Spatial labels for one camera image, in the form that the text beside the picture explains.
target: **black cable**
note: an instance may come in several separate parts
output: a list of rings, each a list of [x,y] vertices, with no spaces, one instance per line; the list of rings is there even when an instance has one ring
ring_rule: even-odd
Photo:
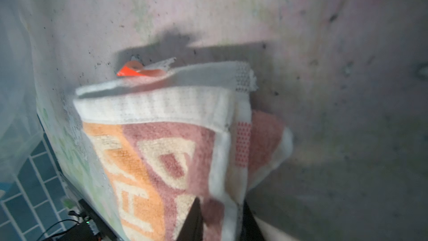
[[[39,238],[37,238],[35,241],[39,241],[39,239],[45,234],[45,233],[47,233],[52,227],[54,227],[56,224],[58,224],[58,223],[61,223],[61,222],[63,222],[63,221],[68,221],[68,220],[70,220],[70,221],[73,221],[73,222],[77,222],[77,224],[76,225],[78,225],[79,224],[79,222],[78,221],[76,221],[76,220],[72,220],[72,219],[66,219],[66,220],[61,220],[61,221],[59,221],[59,222],[56,222],[56,223],[54,223],[51,227],[49,227],[44,233],[42,233],[40,236],[39,236]]]
[[[59,235],[63,235],[63,234],[66,234],[66,233],[68,233],[68,231],[70,231],[72,228],[76,227],[76,226],[77,226],[77,225],[79,225],[79,224],[80,224],[80,223],[76,223],[76,224],[74,224],[72,227],[70,227],[70,229],[67,229],[67,230],[65,230],[65,231],[63,231],[63,232],[60,232],[60,233],[56,233],[56,234],[54,234],[54,235],[51,235],[51,236],[49,236],[49,237],[47,237],[47,238],[43,239],[42,241],[51,241],[53,237],[55,237],[55,236],[59,236]]]

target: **orange pattern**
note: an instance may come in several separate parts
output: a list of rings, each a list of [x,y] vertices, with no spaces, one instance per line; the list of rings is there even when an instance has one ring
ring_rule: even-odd
[[[164,240],[164,206],[142,160],[123,135],[121,125],[83,123],[115,195],[127,236],[133,241]]]

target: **fabric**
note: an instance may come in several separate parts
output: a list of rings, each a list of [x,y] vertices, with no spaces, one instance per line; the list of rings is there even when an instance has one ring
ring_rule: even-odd
[[[220,62],[76,91],[130,240],[175,240],[195,197],[204,240],[240,234],[245,193],[292,151],[290,130],[251,110],[255,89],[247,63]]]

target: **transparent plastic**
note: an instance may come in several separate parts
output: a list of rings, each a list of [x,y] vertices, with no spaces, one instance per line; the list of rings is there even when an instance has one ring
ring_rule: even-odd
[[[31,45],[17,6],[0,0],[0,198],[43,137]]]

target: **black object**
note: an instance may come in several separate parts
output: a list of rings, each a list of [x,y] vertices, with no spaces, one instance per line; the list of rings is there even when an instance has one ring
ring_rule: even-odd
[[[64,222],[64,221],[73,221],[73,222],[76,222],[76,225],[78,225],[79,224],[79,222],[78,221],[76,221],[76,220],[72,220],[72,219],[66,219],[66,220],[61,220],[61,221],[59,221],[59,222],[56,222],[56,223],[54,223],[54,224],[52,224],[51,225],[51,227],[49,227],[49,228],[47,228],[47,230],[44,232],[44,233],[42,233],[40,236],[39,236],[39,238],[37,238],[35,241],[39,241],[39,239],[47,232],[47,231],[49,231],[52,227],[54,227],[56,224],[58,224],[58,223],[61,223],[61,222]]]
[[[201,204],[199,198],[196,198],[193,201],[185,223],[181,227],[177,241],[202,241],[202,230]]]
[[[90,207],[88,203],[86,203],[85,200],[80,199],[79,204],[83,208],[83,210],[86,212],[86,214],[95,222],[96,227],[98,228],[98,231],[102,239],[107,237],[112,241],[118,240],[115,233],[113,233],[113,231],[109,228],[109,226],[107,226],[107,224],[103,221],[103,219],[100,216],[98,216],[97,212],[95,212],[92,209],[92,207]]]
[[[58,241],[97,241],[98,237],[94,235],[87,222],[83,222],[72,227],[67,233],[57,239]]]
[[[261,234],[259,225],[254,220],[253,213],[249,209],[247,201],[243,203],[243,216],[242,216],[242,232],[240,241],[265,241]]]

